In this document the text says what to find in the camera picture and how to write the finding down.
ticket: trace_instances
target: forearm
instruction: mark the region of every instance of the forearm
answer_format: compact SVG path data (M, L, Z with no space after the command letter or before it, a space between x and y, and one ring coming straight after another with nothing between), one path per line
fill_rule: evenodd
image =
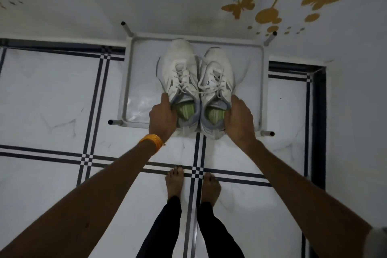
M321 257L361 257L371 226L256 140L244 152L255 162L316 253Z
M155 151L151 140L136 145L51 207L0 257L88 257Z

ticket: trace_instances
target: person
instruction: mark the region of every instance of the person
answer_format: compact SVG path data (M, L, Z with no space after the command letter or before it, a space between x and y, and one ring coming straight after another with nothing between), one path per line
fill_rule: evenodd
M317 255L323 257L386 257L387 234L371 226L270 153L255 138L250 110L235 95L225 113L226 133L258 166L281 197ZM109 226L130 186L147 161L176 129L177 114L166 93L150 112L149 136L79 187L27 227L0 257L88 257ZM138 257L171 257L181 214L183 170L166 176L167 204ZM226 228L214 216L217 179L206 174L197 220L209 257L243 257Z

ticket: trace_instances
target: shoe insole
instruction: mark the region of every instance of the shoe insole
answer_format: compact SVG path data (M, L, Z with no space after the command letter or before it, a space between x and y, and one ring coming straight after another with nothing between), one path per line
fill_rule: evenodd
M207 107L206 117L213 125L215 125L222 119L225 119L225 110L214 107Z
M176 108L177 116L185 121L189 120L191 116L195 113L193 101L186 101L174 104L174 107Z

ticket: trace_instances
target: hand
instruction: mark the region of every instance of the hand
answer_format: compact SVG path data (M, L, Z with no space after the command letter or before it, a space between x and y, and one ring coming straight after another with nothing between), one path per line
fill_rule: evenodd
M231 109L225 112L226 134L243 151L254 143L253 115L243 100L231 96Z
M167 93L161 95L160 104L153 106L149 118L149 133L158 135L163 143L167 142L177 125L177 113L171 109Z

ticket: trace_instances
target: leg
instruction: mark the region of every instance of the leg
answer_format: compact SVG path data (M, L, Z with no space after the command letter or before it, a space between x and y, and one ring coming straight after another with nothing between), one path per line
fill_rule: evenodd
M197 221L206 243L208 257L244 258L242 250L212 211L221 191L219 181L206 173L202 187L202 203L197 212Z
M172 257L180 228L180 194L183 187L184 172L175 167L165 177L168 198L159 216L157 216L148 236L138 251L137 258Z

